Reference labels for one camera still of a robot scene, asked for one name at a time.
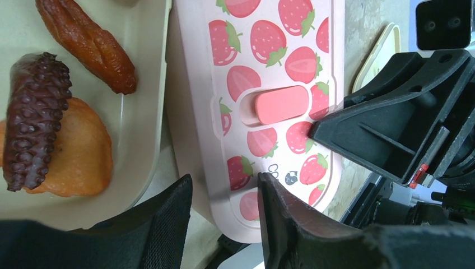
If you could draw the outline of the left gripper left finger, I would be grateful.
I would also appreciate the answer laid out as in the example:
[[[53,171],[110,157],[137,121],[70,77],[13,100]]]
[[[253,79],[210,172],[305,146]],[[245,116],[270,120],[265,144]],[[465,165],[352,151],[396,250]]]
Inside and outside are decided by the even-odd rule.
[[[192,178],[185,175],[158,195],[87,230],[2,221],[1,267],[179,268],[192,193]]]

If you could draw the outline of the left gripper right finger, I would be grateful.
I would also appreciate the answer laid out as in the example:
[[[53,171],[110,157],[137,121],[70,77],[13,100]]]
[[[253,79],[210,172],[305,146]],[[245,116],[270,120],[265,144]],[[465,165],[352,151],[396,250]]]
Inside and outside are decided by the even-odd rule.
[[[439,205],[384,206],[357,229],[325,216],[272,174],[258,175],[266,268],[473,268],[474,226]]]

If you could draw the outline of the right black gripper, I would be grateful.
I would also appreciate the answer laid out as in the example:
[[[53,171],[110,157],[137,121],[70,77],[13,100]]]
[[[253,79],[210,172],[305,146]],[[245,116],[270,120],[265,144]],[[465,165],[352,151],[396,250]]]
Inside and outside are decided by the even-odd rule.
[[[309,137],[401,185],[430,187],[448,219],[474,224],[474,57],[397,53]]]

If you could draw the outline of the pink lunch box lid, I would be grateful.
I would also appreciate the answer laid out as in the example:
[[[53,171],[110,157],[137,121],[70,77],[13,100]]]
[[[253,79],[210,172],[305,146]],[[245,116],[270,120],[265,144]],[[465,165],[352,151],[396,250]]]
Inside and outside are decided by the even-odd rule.
[[[342,158],[309,138],[343,97],[344,1],[175,1],[185,106],[175,123],[195,209],[227,237],[260,242],[257,176],[323,211]]]

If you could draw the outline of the dark red octopus tentacle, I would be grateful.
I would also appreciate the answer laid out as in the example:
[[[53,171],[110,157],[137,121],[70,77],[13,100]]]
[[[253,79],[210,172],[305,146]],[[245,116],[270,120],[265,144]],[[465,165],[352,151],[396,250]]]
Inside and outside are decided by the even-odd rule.
[[[72,97],[69,68],[56,57],[25,54],[11,67],[2,164],[8,191],[35,189],[49,171]]]

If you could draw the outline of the red brown sausage piece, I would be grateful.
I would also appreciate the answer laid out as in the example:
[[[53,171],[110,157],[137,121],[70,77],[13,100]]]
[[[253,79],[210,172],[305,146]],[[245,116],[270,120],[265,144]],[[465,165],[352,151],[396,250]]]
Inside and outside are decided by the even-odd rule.
[[[36,1],[46,28],[65,50],[116,94],[137,90],[136,68],[116,38],[76,1]]]

